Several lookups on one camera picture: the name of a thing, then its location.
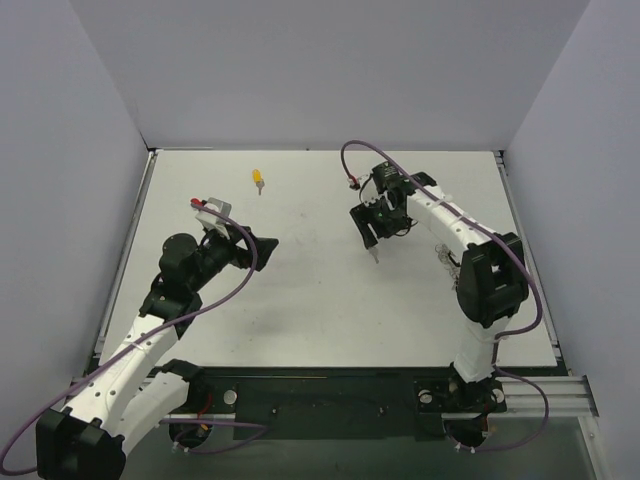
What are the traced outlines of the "dark blue tagged key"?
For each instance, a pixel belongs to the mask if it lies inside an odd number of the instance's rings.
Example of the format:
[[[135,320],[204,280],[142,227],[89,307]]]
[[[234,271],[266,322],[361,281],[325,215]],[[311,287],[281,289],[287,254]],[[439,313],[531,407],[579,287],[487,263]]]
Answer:
[[[372,256],[375,263],[378,264],[379,263],[378,250],[376,248],[371,248],[369,249],[369,254]]]

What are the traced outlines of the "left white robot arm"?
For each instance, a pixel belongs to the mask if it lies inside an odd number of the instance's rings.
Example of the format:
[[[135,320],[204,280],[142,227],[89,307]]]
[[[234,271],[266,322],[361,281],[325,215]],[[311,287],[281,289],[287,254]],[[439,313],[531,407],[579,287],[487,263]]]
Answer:
[[[37,474],[43,479],[117,479],[128,454],[175,408],[192,412],[206,397],[200,367],[172,361],[148,389],[156,362],[197,316],[200,290],[226,266],[262,270],[279,242],[232,225],[210,228],[201,240],[174,234],[162,246],[159,273],[129,332],[61,410],[36,424]]]

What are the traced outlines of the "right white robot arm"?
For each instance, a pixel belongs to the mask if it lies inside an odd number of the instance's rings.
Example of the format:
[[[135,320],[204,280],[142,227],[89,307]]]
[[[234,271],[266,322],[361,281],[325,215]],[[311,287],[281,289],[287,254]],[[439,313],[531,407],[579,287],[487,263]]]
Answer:
[[[380,240],[422,226],[438,240],[453,270],[464,330],[448,377],[421,387],[420,405],[444,413],[500,407],[504,396],[494,370],[498,336],[529,296],[518,267],[524,261],[521,239],[476,225],[424,172],[405,176],[383,162],[367,175],[349,176],[348,183],[359,195],[350,216],[371,255]]]

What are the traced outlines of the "yellow tagged key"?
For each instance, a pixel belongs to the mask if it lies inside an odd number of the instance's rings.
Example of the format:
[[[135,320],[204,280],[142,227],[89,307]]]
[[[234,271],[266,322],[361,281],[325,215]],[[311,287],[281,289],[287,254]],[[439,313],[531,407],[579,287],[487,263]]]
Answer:
[[[252,171],[252,180],[258,189],[258,194],[261,195],[262,190],[265,186],[265,182],[261,172],[258,169],[254,169]]]

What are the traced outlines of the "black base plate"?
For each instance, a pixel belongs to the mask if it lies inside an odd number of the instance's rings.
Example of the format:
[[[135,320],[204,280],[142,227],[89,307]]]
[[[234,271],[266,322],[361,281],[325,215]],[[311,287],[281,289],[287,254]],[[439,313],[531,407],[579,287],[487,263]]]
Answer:
[[[237,440],[259,424],[269,440],[435,441],[479,435],[505,410],[495,377],[466,384],[450,367],[206,367],[176,411],[231,415]]]

